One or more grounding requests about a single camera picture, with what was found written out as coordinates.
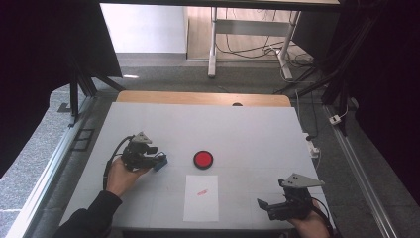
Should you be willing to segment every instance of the wooden edge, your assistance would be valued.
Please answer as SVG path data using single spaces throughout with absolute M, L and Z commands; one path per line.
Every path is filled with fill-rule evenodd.
M 117 102 L 229 106 L 241 103 L 243 106 L 291 106 L 289 98 L 284 95 L 130 90 L 120 92 Z

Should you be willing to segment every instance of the aluminum rail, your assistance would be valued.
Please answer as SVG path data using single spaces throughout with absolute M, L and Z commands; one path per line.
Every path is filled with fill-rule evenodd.
M 90 109 L 92 104 L 93 99 L 91 97 L 86 97 L 80 107 L 80 112 L 86 112 L 88 109 Z M 10 228 L 6 238 L 18 238 L 24 237 L 26 235 L 28 228 L 33 221 L 33 218 L 36 215 L 41 202 L 43 201 L 44 195 L 47 193 L 50 185 L 53 182 L 55 173 L 58 171 L 61 162 L 63 161 L 67 151 L 70 148 L 71 142 L 74 140 L 85 119 L 86 113 L 81 113 L 77 123 L 75 123 L 73 127 L 68 127 L 65 130 L 61 140 L 52 153 L 46 168 L 41 173 L 40 178 L 38 179 L 21 212 Z
M 324 112 L 328 118 L 334 116 L 327 106 L 324 106 Z M 342 134 L 338 127 L 333 126 L 333 130 L 346 156 L 349 166 L 352 169 L 353 175 L 355 176 L 356 181 L 361 188 L 367 205 L 371 209 L 372 215 L 376 220 L 377 226 L 382 233 L 382 236 L 384 238 L 397 238 L 398 235 L 395 231 L 395 228 L 393 227 L 382 202 L 377 197 L 376 192 L 374 191 L 370 180 L 368 179 L 368 176 L 365 173 L 365 170 L 359 161 L 355 150 L 353 149 L 352 144 L 350 143 L 349 139 Z

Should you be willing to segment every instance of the white wall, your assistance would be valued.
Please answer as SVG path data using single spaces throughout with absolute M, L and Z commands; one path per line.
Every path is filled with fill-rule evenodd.
M 101 4 L 116 53 L 186 53 L 185 7 Z

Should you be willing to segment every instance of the sheet of paper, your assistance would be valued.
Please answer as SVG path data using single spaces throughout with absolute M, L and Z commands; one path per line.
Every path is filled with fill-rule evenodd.
M 184 221 L 219 221 L 217 176 L 186 176 Z

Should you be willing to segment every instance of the round button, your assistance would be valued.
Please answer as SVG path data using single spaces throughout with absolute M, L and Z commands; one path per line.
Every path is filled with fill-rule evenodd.
M 213 165 L 213 155 L 208 151 L 195 153 L 194 165 L 200 170 L 207 170 Z

